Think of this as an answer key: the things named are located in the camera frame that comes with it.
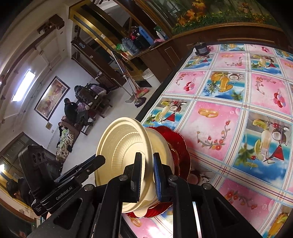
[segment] framed painting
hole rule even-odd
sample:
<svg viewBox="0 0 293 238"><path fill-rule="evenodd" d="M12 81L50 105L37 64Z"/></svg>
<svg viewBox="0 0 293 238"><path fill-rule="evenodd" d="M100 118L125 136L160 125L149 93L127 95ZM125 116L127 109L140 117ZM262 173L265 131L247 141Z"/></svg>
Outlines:
<svg viewBox="0 0 293 238"><path fill-rule="evenodd" d="M69 89L70 87L55 76L35 106L35 111L49 121L54 110Z"/></svg>

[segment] red plate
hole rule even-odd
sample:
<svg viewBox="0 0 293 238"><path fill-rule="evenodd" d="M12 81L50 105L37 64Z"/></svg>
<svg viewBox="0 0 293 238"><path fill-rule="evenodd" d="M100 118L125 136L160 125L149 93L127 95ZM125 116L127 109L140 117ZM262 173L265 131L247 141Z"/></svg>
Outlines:
<svg viewBox="0 0 293 238"><path fill-rule="evenodd" d="M167 126L151 126L149 128L152 128L159 132L168 142L169 147L171 145L172 148L170 148L170 150L174 161L175 174L179 175L179 177L183 178L184 180L187 180L190 172L190 155L187 151L186 143L183 137L178 132L172 131ZM170 206L172 206L172 204L172 202L158 203L157 205L150 207L144 217L151 218L159 216L160 214L164 213ZM135 216L133 212L126 213L126 215L132 218L142 218Z"/></svg>

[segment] blue container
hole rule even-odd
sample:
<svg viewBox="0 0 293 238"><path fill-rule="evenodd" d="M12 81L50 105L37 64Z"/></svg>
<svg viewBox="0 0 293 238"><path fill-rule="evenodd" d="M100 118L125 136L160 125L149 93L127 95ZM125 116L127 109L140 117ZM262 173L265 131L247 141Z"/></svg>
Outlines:
<svg viewBox="0 0 293 238"><path fill-rule="evenodd" d="M139 32L148 41L150 45L154 43L154 40L149 36L149 34L141 26L139 26Z"/></svg>

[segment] plastic bottle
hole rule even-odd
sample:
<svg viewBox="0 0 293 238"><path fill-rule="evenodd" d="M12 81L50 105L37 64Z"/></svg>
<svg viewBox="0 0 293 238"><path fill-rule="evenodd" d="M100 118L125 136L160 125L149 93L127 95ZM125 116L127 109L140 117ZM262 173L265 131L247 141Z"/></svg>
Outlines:
<svg viewBox="0 0 293 238"><path fill-rule="evenodd" d="M166 35L165 32L161 31L161 34L162 34L162 36L164 37L165 40L169 39L169 38L167 37L167 35Z"/></svg>
<svg viewBox="0 0 293 238"><path fill-rule="evenodd" d="M127 51L129 51L132 55L139 52L139 49L135 46L135 44L133 43L133 41L131 39L123 38L121 41L122 41L124 48Z"/></svg>
<svg viewBox="0 0 293 238"><path fill-rule="evenodd" d="M139 26L140 34L148 41L150 45L154 43L154 40L150 37L150 35L141 27Z"/></svg>
<svg viewBox="0 0 293 238"><path fill-rule="evenodd" d="M159 37L160 39L164 40L164 37L163 37L163 35L162 35L160 32L156 31L156 33L157 33L157 35L158 35L158 37Z"/></svg>

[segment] person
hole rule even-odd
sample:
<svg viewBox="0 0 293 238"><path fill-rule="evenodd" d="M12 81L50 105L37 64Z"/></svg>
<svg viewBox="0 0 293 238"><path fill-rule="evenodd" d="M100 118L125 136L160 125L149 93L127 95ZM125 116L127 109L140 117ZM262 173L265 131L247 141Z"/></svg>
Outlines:
<svg viewBox="0 0 293 238"><path fill-rule="evenodd" d="M69 98L64 99L64 112L67 119L72 123L78 123L81 119L83 119L84 125L93 125L93 122L88 122L88 111L80 111L77 112L77 104L71 102Z"/></svg>
<svg viewBox="0 0 293 238"><path fill-rule="evenodd" d="M18 181L10 179L6 183L6 189L12 198L23 201L26 205L31 207L35 198L30 193L30 187L25 178L20 178Z"/></svg>
<svg viewBox="0 0 293 238"><path fill-rule="evenodd" d="M93 98L95 98L97 95L98 96L105 96L107 94L107 91L101 87L99 87L97 84L89 84L88 85L92 90L89 90L89 94L92 95ZM91 101L81 93L81 90L84 87L81 85L76 85L74 87L75 91L75 97L78 101L80 102L85 102L86 104L90 104Z"/></svg>
<svg viewBox="0 0 293 238"><path fill-rule="evenodd" d="M59 123L58 123L58 126L59 126L59 127L58 127L58 128L59 128L59 137L61 137L61 136L62 136L62 131L64 130L64 129L63 129L62 122L59 122Z"/></svg>

